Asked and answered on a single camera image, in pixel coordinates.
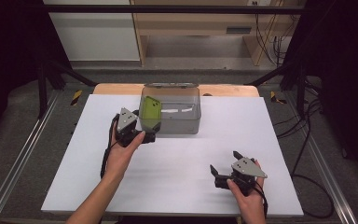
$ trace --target white cabinet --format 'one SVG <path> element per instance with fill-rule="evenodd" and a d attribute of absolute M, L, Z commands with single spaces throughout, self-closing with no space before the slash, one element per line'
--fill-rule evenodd
<path fill-rule="evenodd" d="M 44 0 L 61 5 L 129 5 L 127 0 Z M 70 61 L 139 61 L 132 15 L 50 13 Z"/>

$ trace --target black backdrop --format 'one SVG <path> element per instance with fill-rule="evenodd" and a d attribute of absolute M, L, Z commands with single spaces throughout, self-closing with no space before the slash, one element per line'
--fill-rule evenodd
<path fill-rule="evenodd" d="M 43 1 L 0 0 L 0 118 L 10 91 L 37 79 L 40 62 L 53 58 L 71 67 L 48 13 L 20 14 L 22 3 L 43 4 Z"/>
<path fill-rule="evenodd" d="M 307 5 L 327 8 L 331 2 L 309 0 Z M 318 15 L 301 18 L 286 61 L 295 57 L 317 20 Z M 358 2 L 337 0 L 300 56 L 307 75 L 321 78 L 324 111 L 343 148 L 358 160 Z"/>

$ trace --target wooden table edge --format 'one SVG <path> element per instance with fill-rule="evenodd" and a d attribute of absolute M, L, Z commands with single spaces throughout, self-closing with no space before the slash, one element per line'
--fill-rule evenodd
<path fill-rule="evenodd" d="M 116 94 L 116 95 L 141 95 L 144 84 L 130 83 L 100 83 L 93 94 Z M 212 96 L 241 96 L 259 97 L 254 86 L 231 85 L 231 84 L 200 84 L 200 95 L 210 94 Z"/>

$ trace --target electrical cord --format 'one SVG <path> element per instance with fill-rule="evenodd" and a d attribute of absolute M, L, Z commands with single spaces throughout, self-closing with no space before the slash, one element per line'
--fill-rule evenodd
<path fill-rule="evenodd" d="M 257 40 L 258 45 L 261 47 L 261 49 L 263 50 L 263 52 L 267 55 L 267 58 L 269 59 L 269 61 L 271 63 L 276 64 L 270 57 L 269 57 L 269 53 L 267 51 L 267 47 L 266 47 L 266 41 L 263 40 L 263 36 L 261 35 L 260 29 L 258 27 L 258 14 L 255 14 L 255 38 Z"/>
<path fill-rule="evenodd" d="M 286 52 L 281 52 L 282 42 L 289 35 L 289 33 L 295 28 L 296 22 L 299 21 L 299 17 L 296 17 L 295 15 L 290 15 L 290 19 L 292 20 L 292 23 L 289 25 L 289 27 L 286 29 L 283 35 L 280 36 L 279 38 L 277 36 L 274 37 L 273 51 L 275 57 L 277 58 L 277 62 L 275 63 L 277 67 L 282 65 L 282 63 L 280 63 L 280 59 L 284 60 L 283 55 L 286 54 Z"/>
<path fill-rule="evenodd" d="M 118 141 L 116 141 L 112 146 L 108 147 L 103 154 L 103 165 L 101 167 L 101 179 L 103 178 L 104 173 L 105 173 L 107 158 L 109 157 L 110 150 L 116 143 L 118 143 Z"/>
<path fill-rule="evenodd" d="M 235 180 L 239 180 L 240 182 L 248 185 L 263 198 L 264 217 L 267 217 L 267 211 L 269 210 L 269 203 L 267 202 L 267 198 L 266 198 L 266 195 L 264 194 L 263 188 L 261 188 L 261 186 L 257 182 L 255 182 L 255 183 L 258 185 L 258 187 L 260 187 L 260 189 L 256 188 L 255 186 L 250 185 L 248 182 L 243 181 L 239 178 L 235 178 Z"/>
<path fill-rule="evenodd" d="M 306 138 L 305 138 L 305 140 L 304 140 L 304 142 L 303 142 L 303 145 L 302 145 L 302 147 L 301 147 L 301 149 L 300 149 L 300 152 L 298 153 L 298 156 L 297 156 L 297 158 L 296 158 L 295 166 L 294 166 L 294 168 L 293 168 L 292 173 L 290 174 L 290 176 L 292 177 L 292 179 L 295 178 L 295 177 L 303 178 L 303 179 L 305 179 L 305 180 L 308 180 L 310 183 L 315 184 L 318 188 L 320 188 L 320 189 L 325 193 L 325 195 L 327 196 L 327 198 L 328 198 L 328 200 L 329 200 L 329 202 L 330 202 L 330 211 L 329 211 L 326 215 L 324 215 L 324 216 L 315 215 L 315 214 L 312 214 L 311 212 L 309 212 L 309 211 L 303 209 L 304 214 L 306 214 L 306 215 L 308 215 L 308 216 L 311 216 L 311 217 L 328 218 L 328 217 L 331 217 L 331 216 L 333 215 L 333 213 L 334 213 L 334 203 L 333 203 L 333 199 L 331 198 L 330 194 L 327 192 L 327 190 L 326 190 L 322 185 L 320 185 L 320 184 L 317 183 L 316 181 L 312 180 L 311 178 L 308 178 L 308 177 L 303 176 L 303 175 L 296 175 L 296 168 L 297 168 L 297 166 L 298 166 L 298 164 L 299 164 L 299 161 L 300 161 L 300 159 L 301 159 L 302 154 L 304 153 L 305 146 L 306 146 L 306 144 L 308 143 L 308 140 L 309 140 L 309 138 L 310 138 L 310 116 L 311 116 L 310 110 L 311 110 L 314 106 L 317 105 L 316 103 L 319 104 L 319 100 L 318 100 L 318 99 L 312 101 L 312 102 L 310 103 L 308 109 L 307 109 L 307 113 L 306 113 L 307 119 L 306 119 L 306 121 L 307 121 L 307 124 L 308 124 L 308 131 L 307 131 L 307 134 L 306 134 Z"/>
<path fill-rule="evenodd" d="M 321 107 L 319 106 L 318 108 L 316 108 L 316 109 L 314 109 L 313 111 L 311 111 L 311 112 L 310 112 L 310 117 L 311 117 L 314 113 L 316 113 L 318 110 L 320 110 L 320 108 L 321 108 Z M 305 122 L 304 124 L 301 125 L 301 127 L 299 127 L 299 128 L 296 129 L 296 126 L 297 126 L 301 121 L 303 121 L 303 119 L 299 120 L 298 123 L 296 123 L 296 124 L 295 124 L 292 128 L 290 128 L 288 131 L 286 131 L 286 132 L 284 132 L 284 133 L 277 134 L 277 138 L 278 138 L 278 139 L 281 139 L 281 138 L 284 138 L 284 137 L 288 137 L 288 136 L 290 136 L 290 135 L 292 135 L 292 134 L 294 134 L 294 133 L 300 131 L 300 130 L 301 130 L 302 128 L 304 128 L 304 127 L 306 126 L 306 124 L 307 124 L 307 122 Z"/>
<path fill-rule="evenodd" d="M 284 121 L 280 121 L 280 122 L 278 122 L 278 123 L 274 123 L 274 124 L 272 124 L 272 126 L 276 126 L 276 125 L 279 125 L 279 124 L 287 123 L 287 122 L 289 122 L 290 120 L 295 119 L 295 118 L 297 118 L 297 117 L 298 117 L 298 115 L 292 116 L 290 119 L 287 119 L 287 120 L 284 120 Z"/>

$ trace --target plastic container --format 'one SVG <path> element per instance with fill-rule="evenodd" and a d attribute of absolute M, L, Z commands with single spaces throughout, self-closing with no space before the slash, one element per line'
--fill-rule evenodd
<path fill-rule="evenodd" d="M 139 105 L 142 129 L 158 133 L 199 132 L 201 108 L 199 85 L 192 83 L 145 84 Z"/>

